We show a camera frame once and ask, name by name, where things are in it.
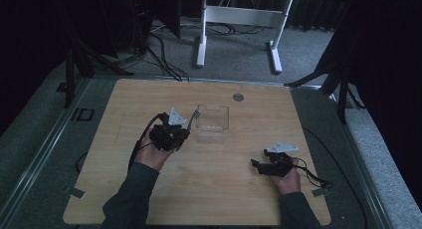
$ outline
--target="person's left hand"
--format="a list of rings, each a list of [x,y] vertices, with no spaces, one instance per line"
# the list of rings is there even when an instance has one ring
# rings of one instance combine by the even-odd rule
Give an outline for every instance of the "person's left hand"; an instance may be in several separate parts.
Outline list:
[[[145,134],[142,143],[140,144],[140,151],[137,153],[135,161],[143,163],[149,167],[154,168],[157,171],[160,171],[164,166],[164,162],[167,158],[174,152],[174,149],[169,151],[158,150],[151,139],[149,138],[149,133],[151,129]]]

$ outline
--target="wooden table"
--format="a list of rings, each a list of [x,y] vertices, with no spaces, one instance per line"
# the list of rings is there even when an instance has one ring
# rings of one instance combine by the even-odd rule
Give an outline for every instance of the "wooden table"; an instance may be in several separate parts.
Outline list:
[[[236,102],[234,94],[244,100]],[[251,158],[265,162],[263,149],[281,141],[299,146],[289,153],[316,172],[290,90],[222,83],[119,80],[109,99],[76,188],[64,214],[69,224],[101,224],[102,207],[117,193],[134,144],[149,121],[175,107],[190,118],[198,105],[229,107],[224,143],[199,143],[196,127],[160,172],[147,223],[155,225],[279,225],[279,194],[258,174]],[[302,189],[316,218],[330,222],[323,196],[314,197],[305,176]]]

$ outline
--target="forearm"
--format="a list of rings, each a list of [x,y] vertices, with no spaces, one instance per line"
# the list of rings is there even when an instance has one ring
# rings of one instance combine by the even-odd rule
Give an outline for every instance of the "forearm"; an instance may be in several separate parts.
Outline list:
[[[118,193],[103,207],[105,221],[102,228],[143,228],[158,174],[151,167],[134,163]]]
[[[304,194],[294,192],[280,198],[283,229],[320,228],[316,216],[310,208]]]

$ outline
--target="table top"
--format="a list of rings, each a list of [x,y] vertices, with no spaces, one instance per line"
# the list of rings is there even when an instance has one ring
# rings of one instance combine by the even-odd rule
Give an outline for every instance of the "table top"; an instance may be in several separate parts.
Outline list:
[[[235,94],[243,95],[241,102]],[[171,108],[190,118],[198,105],[229,107],[223,143],[202,143],[192,127],[181,149],[167,160],[152,192],[147,223],[155,225],[279,225],[279,194],[251,159],[276,141],[297,145],[289,155],[316,173],[290,90],[278,86],[119,80],[105,109],[64,214],[69,224],[101,224],[103,205],[127,173],[134,144],[151,119]],[[302,176],[302,190],[322,225],[330,222],[323,196]]]

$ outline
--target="hand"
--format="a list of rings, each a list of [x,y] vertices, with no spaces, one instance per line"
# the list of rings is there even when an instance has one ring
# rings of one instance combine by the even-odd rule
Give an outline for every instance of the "hand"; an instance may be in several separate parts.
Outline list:
[[[294,159],[292,163],[293,165],[298,165],[298,160]],[[270,176],[270,178],[276,184],[282,196],[301,191],[301,176],[295,167],[293,167],[284,177]]]
[[[160,171],[164,166],[164,162],[174,152],[174,149],[170,151],[158,150],[149,138],[150,131],[151,129],[145,134],[143,141],[140,143],[141,149],[137,153],[135,161]]]

